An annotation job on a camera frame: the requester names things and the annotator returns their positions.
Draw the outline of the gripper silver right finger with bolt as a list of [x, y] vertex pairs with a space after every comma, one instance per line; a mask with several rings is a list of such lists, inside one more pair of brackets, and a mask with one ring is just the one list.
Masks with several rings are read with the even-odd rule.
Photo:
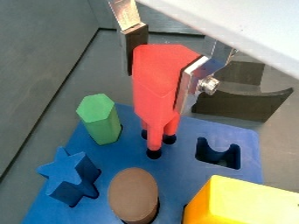
[[217, 92], [221, 82], [214, 74], [230, 63], [234, 52], [235, 49], [215, 38], [205, 39], [203, 53], [182, 69], [174, 102], [179, 114], [191, 109], [199, 94], [213, 95]]

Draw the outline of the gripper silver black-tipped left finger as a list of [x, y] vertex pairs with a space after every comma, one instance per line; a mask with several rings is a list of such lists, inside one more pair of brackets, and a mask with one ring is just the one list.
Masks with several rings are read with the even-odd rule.
[[134, 50], [149, 42], [149, 25], [142, 22], [135, 0], [109, 0], [109, 5], [119, 24], [125, 71], [131, 76]]

